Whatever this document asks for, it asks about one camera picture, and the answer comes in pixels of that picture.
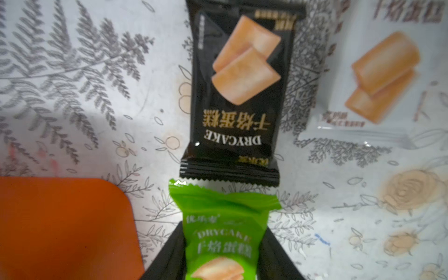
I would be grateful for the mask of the green cookie packet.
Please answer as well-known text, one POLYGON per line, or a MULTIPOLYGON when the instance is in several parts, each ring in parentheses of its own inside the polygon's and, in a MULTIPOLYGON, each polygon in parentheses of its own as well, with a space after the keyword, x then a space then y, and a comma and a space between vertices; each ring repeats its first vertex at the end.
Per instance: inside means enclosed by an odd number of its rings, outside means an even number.
POLYGON ((169 194, 183 214, 186 279, 255 280, 259 247, 276 196, 222 193, 171 179, 169 194))

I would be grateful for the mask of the black cookie packet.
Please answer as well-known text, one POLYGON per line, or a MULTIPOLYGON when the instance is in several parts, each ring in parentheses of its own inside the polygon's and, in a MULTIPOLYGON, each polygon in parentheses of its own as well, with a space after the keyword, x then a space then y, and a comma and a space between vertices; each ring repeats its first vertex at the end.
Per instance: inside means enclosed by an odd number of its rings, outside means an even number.
POLYGON ((278 186, 274 151, 305 4, 188 1, 187 8, 191 121, 180 177, 278 186))

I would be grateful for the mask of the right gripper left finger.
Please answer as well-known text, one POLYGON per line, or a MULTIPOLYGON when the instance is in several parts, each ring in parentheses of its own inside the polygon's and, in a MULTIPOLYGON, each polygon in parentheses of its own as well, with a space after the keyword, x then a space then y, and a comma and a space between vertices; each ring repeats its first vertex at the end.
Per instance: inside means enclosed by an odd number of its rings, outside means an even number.
POLYGON ((141 280, 185 280, 186 240, 179 222, 141 280))

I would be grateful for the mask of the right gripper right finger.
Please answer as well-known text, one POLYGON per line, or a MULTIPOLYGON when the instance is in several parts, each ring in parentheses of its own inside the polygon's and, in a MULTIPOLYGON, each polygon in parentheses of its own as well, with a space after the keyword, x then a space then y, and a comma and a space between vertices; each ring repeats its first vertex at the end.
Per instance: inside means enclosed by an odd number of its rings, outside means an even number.
POLYGON ((305 280, 269 228, 259 247, 257 279, 305 280))

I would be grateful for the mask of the white cookie packet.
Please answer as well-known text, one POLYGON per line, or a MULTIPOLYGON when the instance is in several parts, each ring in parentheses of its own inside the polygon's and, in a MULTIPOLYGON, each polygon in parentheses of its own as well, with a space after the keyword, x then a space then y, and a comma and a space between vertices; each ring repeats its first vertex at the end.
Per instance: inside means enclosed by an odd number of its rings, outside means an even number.
POLYGON ((447 39, 446 1, 337 1, 316 104, 298 139, 413 148, 447 39))

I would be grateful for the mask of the orange storage box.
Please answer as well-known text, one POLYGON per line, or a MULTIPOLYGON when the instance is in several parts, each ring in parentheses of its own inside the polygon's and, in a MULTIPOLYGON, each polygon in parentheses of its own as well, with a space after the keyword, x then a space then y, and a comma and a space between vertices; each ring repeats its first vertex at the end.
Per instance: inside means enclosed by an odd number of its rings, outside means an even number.
POLYGON ((1 178, 3 280, 137 280, 133 208, 98 178, 1 178))

